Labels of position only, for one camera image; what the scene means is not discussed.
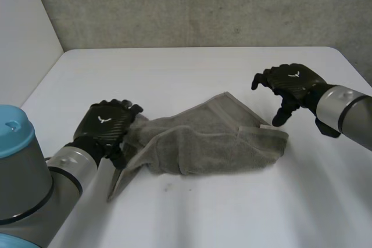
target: robotic hand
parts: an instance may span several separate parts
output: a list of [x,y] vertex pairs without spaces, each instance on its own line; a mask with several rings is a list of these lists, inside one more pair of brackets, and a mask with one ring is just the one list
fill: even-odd
[[282,99],[273,118],[281,126],[292,113],[304,107],[316,117],[323,135],[337,138],[340,134],[372,150],[372,97],[358,91],[327,84],[318,74],[302,64],[283,64],[257,73],[252,90],[258,85],[269,87]]
[[[259,84],[269,87],[275,95],[283,100],[273,119],[273,125],[282,126],[292,116],[292,112],[300,107],[310,109],[316,116],[316,106],[320,97],[335,85],[329,85],[318,74],[302,64],[283,64],[266,69],[263,74],[256,74],[252,82],[252,90]],[[317,117],[315,124],[323,135],[337,138],[340,132],[321,122]]]
[[142,108],[124,100],[94,104],[47,163],[24,111],[0,106],[0,247],[45,248],[95,176],[102,158],[126,161],[120,144]]
[[121,152],[120,144],[129,126],[143,109],[132,105],[128,100],[111,100],[94,104],[84,116],[74,134],[74,142],[68,146],[96,149],[95,160],[109,158],[117,169],[123,169],[127,162]]

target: towel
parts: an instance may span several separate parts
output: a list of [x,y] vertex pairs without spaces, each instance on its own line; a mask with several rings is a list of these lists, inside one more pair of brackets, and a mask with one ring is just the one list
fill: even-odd
[[127,167],[108,200],[142,166],[155,174],[228,174],[259,170],[283,153],[288,134],[269,124],[230,93],[217,95],[173,117],[149,121],[138,115],[125,136]]

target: white table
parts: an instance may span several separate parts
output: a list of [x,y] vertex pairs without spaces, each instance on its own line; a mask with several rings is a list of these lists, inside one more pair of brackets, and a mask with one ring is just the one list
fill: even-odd
[[[372,94],[331,48],[92,49],[66,52],[22,108],[44,156],[70,141],[102,99],[129,99],[153,119],[229,91],[271,122],[281,99],[267,88],[251,91],[251,81],[283,63]],[[305,109],[281,129],[288,146],[270,168],[209,177],[143,168],[110,204],[113,167],[104,160],[50,247],[371,247],[372,153],[344,136],[322,136]]]

